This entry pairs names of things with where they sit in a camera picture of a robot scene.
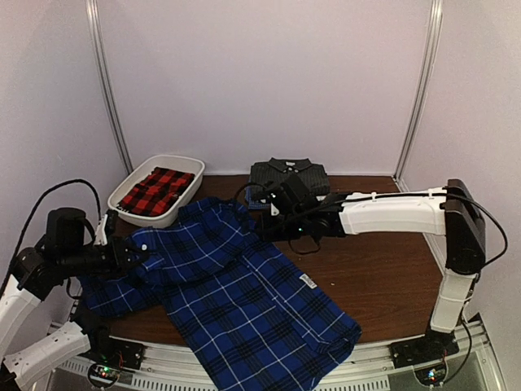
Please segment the blue plaid long sleeve shirt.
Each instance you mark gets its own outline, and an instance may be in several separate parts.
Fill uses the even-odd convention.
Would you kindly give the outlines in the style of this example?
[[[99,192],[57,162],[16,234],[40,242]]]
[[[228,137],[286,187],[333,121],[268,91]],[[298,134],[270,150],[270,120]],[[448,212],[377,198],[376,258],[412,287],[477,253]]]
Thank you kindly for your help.
[[[359,324],[253,226],[234,201],[188,204],[172,226],[129,237],[150,252],[142,265],[116,279],[81,278],[84,302],[105,318],[161,305],[189,347],[252,325],[276,343],[358,342]]]

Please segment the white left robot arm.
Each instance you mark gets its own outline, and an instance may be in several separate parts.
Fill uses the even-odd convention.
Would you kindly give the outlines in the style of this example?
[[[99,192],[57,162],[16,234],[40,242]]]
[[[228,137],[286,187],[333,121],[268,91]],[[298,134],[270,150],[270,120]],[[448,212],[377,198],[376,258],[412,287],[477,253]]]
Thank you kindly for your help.
[[[55,245],[25,248],[14,259],[1,296],[1,388],[28,390],[46,373],[77,355],[94,366],[94,385],[114,385],[125,369],[137,369],[143,347],[110,336],[109,326],[92,311],[78,307],[56,332],[29,347],[8,354],[7,349],[25,319],[54,287],[77,276],[118,276],[141,265],[150,256],[122,238],[107,244]]]

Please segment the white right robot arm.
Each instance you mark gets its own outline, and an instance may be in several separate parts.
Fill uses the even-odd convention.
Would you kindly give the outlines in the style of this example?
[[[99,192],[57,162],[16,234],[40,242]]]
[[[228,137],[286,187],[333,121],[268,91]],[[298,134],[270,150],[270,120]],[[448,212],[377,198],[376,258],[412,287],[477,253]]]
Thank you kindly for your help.
[[[330,193],[317,198],[295,175],[270,183],[252,200],[268,204],[256,224],[271,242],[303,236],[320,243],[374,232],[412,232],[443,236],[446,262],[427,334],[417,351],[432,360],[449,345],[449,337],[486,263],[485,222],[466,185],[451,179],[444,187],[417,192]]]

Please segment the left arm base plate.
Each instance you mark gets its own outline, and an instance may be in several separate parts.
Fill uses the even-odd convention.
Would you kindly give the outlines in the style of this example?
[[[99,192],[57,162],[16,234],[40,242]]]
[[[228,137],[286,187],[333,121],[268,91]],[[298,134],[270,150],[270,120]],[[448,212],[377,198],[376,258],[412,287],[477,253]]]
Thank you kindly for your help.
[[[108,367],[138,370],[142,364],[144,349],[145,346],[141,343],[114,338],[107,329],[102,329],[94,335],[90,357]]]

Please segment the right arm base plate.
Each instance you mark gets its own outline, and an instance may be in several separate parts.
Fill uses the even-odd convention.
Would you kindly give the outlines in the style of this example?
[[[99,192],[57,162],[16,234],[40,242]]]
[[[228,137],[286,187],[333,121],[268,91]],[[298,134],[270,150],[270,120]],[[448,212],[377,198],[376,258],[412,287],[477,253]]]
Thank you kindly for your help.
[[[452,338],[441,340],[422,336],[394,342],[390,345],[390,353],[396,369],[440,361],[447,355],[457,354],[458,352],[458,343]]]

